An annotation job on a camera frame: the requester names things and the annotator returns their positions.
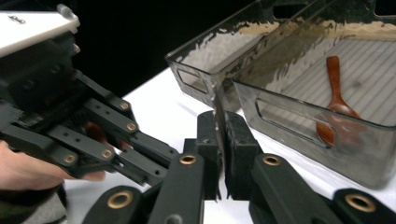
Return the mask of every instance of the transparent bin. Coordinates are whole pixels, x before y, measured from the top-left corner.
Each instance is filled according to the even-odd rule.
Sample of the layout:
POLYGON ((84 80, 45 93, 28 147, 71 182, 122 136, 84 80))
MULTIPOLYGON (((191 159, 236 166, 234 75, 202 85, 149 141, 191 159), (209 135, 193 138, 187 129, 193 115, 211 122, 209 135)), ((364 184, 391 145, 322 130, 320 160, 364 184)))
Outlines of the transparent bin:
POLYGON ((283 35, 291 33, 295 27, 289 27, 287 21, 307 8, 310 2, 255 1, 168 53, 165 60, 178 86, 209 106, 212 106, 211 99, 216 88, 225 110, 240 109, 232 77, 263 54, 267 43, 275 43, 283 35), (276 29, 281 26, 285 26, 282 32, 277 32, 276 29))
POLYGON ((234 76, 247 123, 364 187, 395 175, 396 17, 375 1, 328 1, 234 76), (326 58, 340 59, 341 93, 361 119, 327 109, 326 58), (330 127, 321 141, 317 123, 330 127))

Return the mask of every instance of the white table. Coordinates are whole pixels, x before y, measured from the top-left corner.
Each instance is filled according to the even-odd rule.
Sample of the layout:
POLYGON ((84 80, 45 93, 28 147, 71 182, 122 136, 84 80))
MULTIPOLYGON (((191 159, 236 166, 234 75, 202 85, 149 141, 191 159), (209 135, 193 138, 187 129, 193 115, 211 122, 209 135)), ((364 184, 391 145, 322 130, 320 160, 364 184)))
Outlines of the white table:
MULTIPOLYGON (((179 152, 182 152, 185 138, 196 138, 197 116, 212 110, 211 107, 183 93, 169 68, 126 95, 124 99, 132 104, 136 121, 143 133, 164 141, 179 152)), ((337 189, 361 189, 396 212, 396 175, 384 189, 366 189, 266 135, 255 130, 252 132, 264 152, 287 159, 317 193, 331 198, 337 189)), ((120 174, 107 174, 106 180, 102 182, 66 181, 69 223, 81 223, 105 191, 120 185, 133 186, 143 191, 149 188, 138 186, 120 174)), ((224 199, 227 195, 224 184, 220 185, 220 190, 223 196, 221 201, 205 201, 204 223, 252 223, 248 202, 224 199)))

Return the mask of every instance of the spoon bowl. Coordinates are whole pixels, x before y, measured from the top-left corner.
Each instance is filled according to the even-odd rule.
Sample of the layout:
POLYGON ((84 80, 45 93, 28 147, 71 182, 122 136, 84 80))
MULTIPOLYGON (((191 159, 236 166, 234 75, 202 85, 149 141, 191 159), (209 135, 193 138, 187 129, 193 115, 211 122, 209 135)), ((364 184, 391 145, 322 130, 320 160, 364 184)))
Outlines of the spoon bowl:
MULTIPOLYGON (((332 88, 332 99, 327 108, 337 113, 360 119, 359 114, 344 101, 341 95, 339 58, 337 56, 329 57, 326 60, 326 64, 332 88)), ((328 123, 342 136, 343 144, 353 147, 360 144, 359 132, 363 131, 364 127, 350 119, 344 119, 339 116, 329 115, 326 117, 328 123)), ((330 127, 323 123, 317 123, 317 134, 322 142, 329 146, 334 146, 334 133, 330 127)))

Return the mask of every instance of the robotic arm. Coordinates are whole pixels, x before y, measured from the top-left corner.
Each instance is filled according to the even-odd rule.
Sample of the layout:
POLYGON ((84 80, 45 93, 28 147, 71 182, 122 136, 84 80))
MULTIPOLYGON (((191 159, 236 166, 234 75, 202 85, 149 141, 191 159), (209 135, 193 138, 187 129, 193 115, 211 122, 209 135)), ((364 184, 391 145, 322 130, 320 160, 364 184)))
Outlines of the robotic arm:
POLYGON ((0 12, 0 138, 75 177, 117 171, 155 185, 178 152, 139 131, 131 105, 73 68, 78 17, 0 12), (100 127, 106 140, 87 127, 100 127))

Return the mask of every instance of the human hand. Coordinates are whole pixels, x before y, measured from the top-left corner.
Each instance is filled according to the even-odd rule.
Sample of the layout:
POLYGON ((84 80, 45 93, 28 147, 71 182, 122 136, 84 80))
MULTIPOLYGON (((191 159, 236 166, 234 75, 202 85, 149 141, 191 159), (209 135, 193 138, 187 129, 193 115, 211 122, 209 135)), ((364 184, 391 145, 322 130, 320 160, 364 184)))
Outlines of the human hand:
MULTIPOLYGON (((104 178, 105 172, 89 173, 83 177, 91 181, 104 178)), ((15 153, 8 148, 6 142, 0 142, 0 189, 51 189, 65 179, 75 178, 56 165, 21 152, 15 153)))

